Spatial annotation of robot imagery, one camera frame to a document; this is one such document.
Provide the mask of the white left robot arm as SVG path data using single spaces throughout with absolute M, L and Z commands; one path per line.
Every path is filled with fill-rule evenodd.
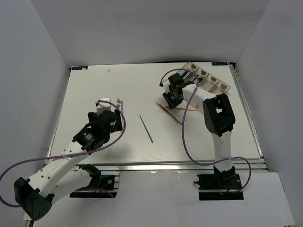
M 15 181 L 15 200 L 32 221 L 40 220 L 55 202 L 75 190 L 101 185 L 101 172 L 92 164 L 81 166 L 71 176 L 67 173 L 91 151 L 106 144 L 111 133 L 122 131 L 121 114 L 118 110 L 104 110 L 89 112 L 88 118 L 89 123 L 72 138 L 62 158 L 53 158 L 37 173 Z

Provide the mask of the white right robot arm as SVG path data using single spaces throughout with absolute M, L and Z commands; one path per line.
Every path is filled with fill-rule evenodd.
M 178 73 L 166 80 L 162 79 L 160 87 L 164 88 L 162 96 L 170 109 L 187 101 L 186 107 L 192 104 L 203 113 L 206 128 L 211 133 L 214 142 L 215 161 L 212 163 L 214 184 L 218 188 L 226 188 L 235 176 L 231 152 L 231 134 L 235 124 L 235 115 L 228 96 L 205 91 L 193 81 L 185 82 Z

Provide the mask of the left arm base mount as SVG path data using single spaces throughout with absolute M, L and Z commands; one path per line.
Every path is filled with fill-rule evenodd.
M 90 176 L 93 178 L 88 186 L 72 192 L 70 198 L 113 199 L 117 196 L 120 176 L 101 172 L 91 164 L 79 166 L 79 170 L 88 170 Z

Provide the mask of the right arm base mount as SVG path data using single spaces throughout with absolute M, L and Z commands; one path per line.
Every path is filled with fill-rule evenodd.
M 197 180 L 193 184 L 198 188 L 200 201 L 244 200 L 243 192 L 235 193 L 242 187 L 238 174 L 233 179 L 228 180 L 227 183 L 223 183 L 223 185 L 219 185 L 219 182 L 215 180 L 214 174 L 201 174 L 197 175 Z

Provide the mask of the orange chopstick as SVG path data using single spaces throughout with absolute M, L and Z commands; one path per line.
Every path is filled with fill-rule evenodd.
M 176 122 L 177 124 L 179 124 L 177 121 L 175 121 L 175 119 L 173 118 L 173 115 L 168 112 L 161 104 L 156 102 L 156 105 L 165 113 L 167 114 L 174 122 Z

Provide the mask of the orange chopstick crosswise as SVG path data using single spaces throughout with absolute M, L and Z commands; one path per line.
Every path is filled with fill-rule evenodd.
M 198 110 L 195 110 L 195 109 L 186 109 L 186 108 L 179 108 L 179 107 L 176 107 L 175 109 L 177 110 L 188 110 L 188 111 L 194 111 L 194 112 L 197 112 Z

